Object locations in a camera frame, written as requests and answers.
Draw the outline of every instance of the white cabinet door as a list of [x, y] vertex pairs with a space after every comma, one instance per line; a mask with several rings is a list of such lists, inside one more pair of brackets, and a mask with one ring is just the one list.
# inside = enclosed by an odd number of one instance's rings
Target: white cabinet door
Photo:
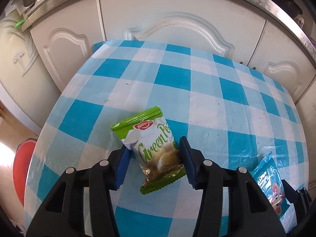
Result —
[[316, 71], [300, 48], [268, 21], [248, 65], [278, 81], [297, 101]]
[[265, 20], [227, 0], [100, 0], [107, 40], [196, 48], [247, 64]]
[[99, 0], [82, 0], [31, 29], [37, 50], [54, 82], [63, 91], [93, 44], [105, 41]]
[[306, 93], [302, 96], [296, 105], [297, 112], [300, 116], [304, 134], [306, 137], [308, 163], [309, 164], [309, 182], [316, 181], [316, 82], [314, 81]]

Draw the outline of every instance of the blue checkered tablecloth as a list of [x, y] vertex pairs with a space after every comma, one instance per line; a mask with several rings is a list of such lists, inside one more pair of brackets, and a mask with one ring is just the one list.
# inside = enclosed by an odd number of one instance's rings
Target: blue checkered tablecloth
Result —
[[[229, 59], [176, 45], [108, 41], [94, 49], [39, 136], [25, 191], [26, 226], [66, 168], [91, 167], [121, 147], [111, 125], [156, 105], [177, 141], [187, 136], [221, 167], [253, 170], [272, 151], [281, 177], [294, 188], [308, 187], [301, 121], [278, 82]], [[185, 176], [142, 195], [144, 177], [132, 158], [124, 184], [111, 192], [121, 237], [192, 236], [202, 191], [193, 190]], [[221, 234], [228, 219], [227, 190], [224, 198]], [[288, 230], [295, 222], [290, 207], [282, 224]]]

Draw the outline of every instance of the blue snack packet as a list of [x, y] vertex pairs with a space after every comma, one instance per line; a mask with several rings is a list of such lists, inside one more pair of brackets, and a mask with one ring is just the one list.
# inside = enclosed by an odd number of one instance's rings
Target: blue snack packet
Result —
[[263, 157], [251, 175], [281, 218], [290, 205], [286, 202], [282, 181], [272, 158], [272, 152]]

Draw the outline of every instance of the floor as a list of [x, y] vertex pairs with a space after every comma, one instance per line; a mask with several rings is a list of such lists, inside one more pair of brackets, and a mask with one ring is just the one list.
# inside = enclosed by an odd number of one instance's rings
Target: floor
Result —
[[30, 137], [37, 138], [37, 136], [5, 108], [2, 109], [3, 119], [0, 118], [0, 121], [2, 120], [0, 124], [0, 204], [10, 219], [24, 225], [24, 209], [13, 185], [13, 160], [18, 145]]

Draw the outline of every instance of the plastic bag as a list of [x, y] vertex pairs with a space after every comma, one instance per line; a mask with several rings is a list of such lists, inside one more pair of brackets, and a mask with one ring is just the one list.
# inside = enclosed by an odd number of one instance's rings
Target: plastic bag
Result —
[[272, 152], [263, 157], [251, 175], [281, 218], [290, 206], [286, 202], [282, 181], [272, 158]]
[[142, 194], [156, 191], [185, 175], [173, 134], [156, 106], [113, 125], [122, 143], [134, 151], [146, 179]]

